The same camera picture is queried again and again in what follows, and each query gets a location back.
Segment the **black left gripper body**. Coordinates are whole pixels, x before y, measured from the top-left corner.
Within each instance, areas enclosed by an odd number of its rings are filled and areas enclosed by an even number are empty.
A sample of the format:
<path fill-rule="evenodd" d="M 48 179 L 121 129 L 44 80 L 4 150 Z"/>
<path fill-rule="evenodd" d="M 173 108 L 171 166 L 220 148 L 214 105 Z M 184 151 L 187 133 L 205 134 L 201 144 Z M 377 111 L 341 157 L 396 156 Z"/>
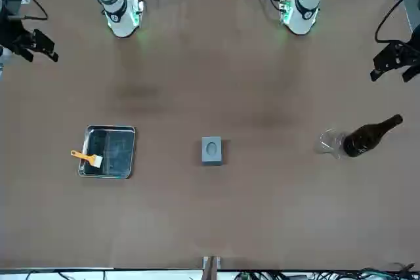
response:
<path fill-rule="evenodd" d="M 398 45 L 400 47 L 400 63 L 399 68 L 404 66 L 413 66 L 419 67 L 419 28 L 417 25 L 408 41 L 399 41 Z"/>

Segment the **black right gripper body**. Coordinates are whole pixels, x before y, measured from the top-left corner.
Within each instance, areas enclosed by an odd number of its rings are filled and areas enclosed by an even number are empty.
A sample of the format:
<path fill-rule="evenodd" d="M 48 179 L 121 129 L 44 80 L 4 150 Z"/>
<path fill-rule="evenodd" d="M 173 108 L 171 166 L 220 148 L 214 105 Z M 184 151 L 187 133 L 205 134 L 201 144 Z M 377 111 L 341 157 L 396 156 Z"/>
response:
<path fill-rule="evenodd" d="M 13 53 L 33 47 L 33 33 L 28 31 L 21 20 L 1 21 L 1 46 Z"/>

